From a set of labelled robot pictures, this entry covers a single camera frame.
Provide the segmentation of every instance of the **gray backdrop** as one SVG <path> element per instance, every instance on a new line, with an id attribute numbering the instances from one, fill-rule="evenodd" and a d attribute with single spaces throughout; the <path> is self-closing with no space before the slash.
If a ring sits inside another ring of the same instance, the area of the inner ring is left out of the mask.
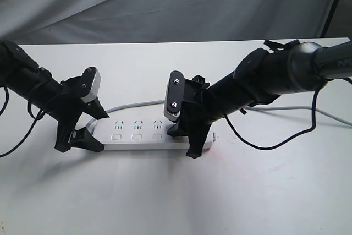
<path id="1" fill-rule="evenodd" d="M 318 37 L 332 0 L 0 0 L 18 43 Z"/>

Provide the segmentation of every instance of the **white table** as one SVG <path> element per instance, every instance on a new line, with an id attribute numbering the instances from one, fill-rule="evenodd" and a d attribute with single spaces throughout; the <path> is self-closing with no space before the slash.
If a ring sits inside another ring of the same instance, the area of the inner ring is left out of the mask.
<path id="1" fill-rule="evenodd" d="M 315 40 L 324 46 L 347 39 Z M 163 99 L 169 73 L 216 82 L 262 41 L 24 46 L 58 81 L 96 66 L 105 109 Z M 0 102 L 4 96 L 1 92 Z M 334 81 L 318 107 L 352 120 L 352 87 Z M 312 93 L 273 105 L 310 105 Z M 0 118 L 0 152 L 14 146 L 32 119 L 11 92 Z M 162 106 L 116 112 L 162 111 Z M 309 111 L 230 115 L 252 142 L 272 145 L 310 126 Z M 89 120 L 81 119 L 80 125 Z M 225 120 L 202 158 L 184 151 L 102 152 L 54 147 L 56 121 L 46 116 L 16 152 L 0 159 L 0 234 L 351 234 L 351 130 L 318 114 L 313 133 L 273 151 L 240 142 Z"/>

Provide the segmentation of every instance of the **white power strip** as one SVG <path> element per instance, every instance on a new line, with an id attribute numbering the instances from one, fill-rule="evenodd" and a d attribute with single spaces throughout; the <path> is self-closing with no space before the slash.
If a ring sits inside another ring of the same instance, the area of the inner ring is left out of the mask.
<path id="1" fill-rule="evenodd" d="M 188 137 L 173 138 L 166 134 L 174 124 L 163 116 L 156 119 L 103 118 L 97 122 L 93 136 L 105 150 L 187 150 Z M 210 130 L 203 149 L 210 149 L 215 140 L 216 135 Z"/>

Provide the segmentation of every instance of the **white tabletop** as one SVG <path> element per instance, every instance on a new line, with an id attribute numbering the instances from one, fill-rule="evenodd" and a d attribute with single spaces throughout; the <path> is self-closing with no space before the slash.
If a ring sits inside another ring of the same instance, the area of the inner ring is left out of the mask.
<path id="1" fill-rule="evenodd" d="M 331 46 L 347 39 L 314 40 Z M 211 83 L 235 69 L 262 41 L 24 46 L 58 81 L 96 66 L 105 109 L 163 99 L 180 70 Z M 0 104 L 4 93 L 0 93 Z M 352 121 L 352 87 L 334 81 L 318 107 Z M 273 105 L 310 105 L 312 93 Z M 162 112 L 162 106 L 112 115 Z M 84 125 L 89 117 L 81 119 Z M 230 115 L 253 143 L 272 145 L 310 126 L 309 111 Z M 0 234 L 351 234 L 351 130 L 318 114 L 317 129 L 273 151 L 244 145 L 225 120 L 199 159 L 184 151 L 101 152 L 54 147 L 56 121 L 46 116 L 28 140 L 0 159 Z M 14 146 L 32 119 L 10 93 L 0 118 L 0 152 Z"/>

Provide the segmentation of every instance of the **power strip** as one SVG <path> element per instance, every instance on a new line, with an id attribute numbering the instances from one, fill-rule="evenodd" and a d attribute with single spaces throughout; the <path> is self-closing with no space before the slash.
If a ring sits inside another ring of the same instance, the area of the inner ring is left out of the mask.
<path id="1" fill-rule="evenodd" d="M 100 119 L 93 136 L 100 141 L 105 150 L 187 150 L 188 137 L 171 137 L 167 130 L 175 125 L 165 117 L 155 119 L 137 118 L 103 118 Z M 216 134 L 210 130 L 205 141 L 204 150 L 209 150 Z"/>

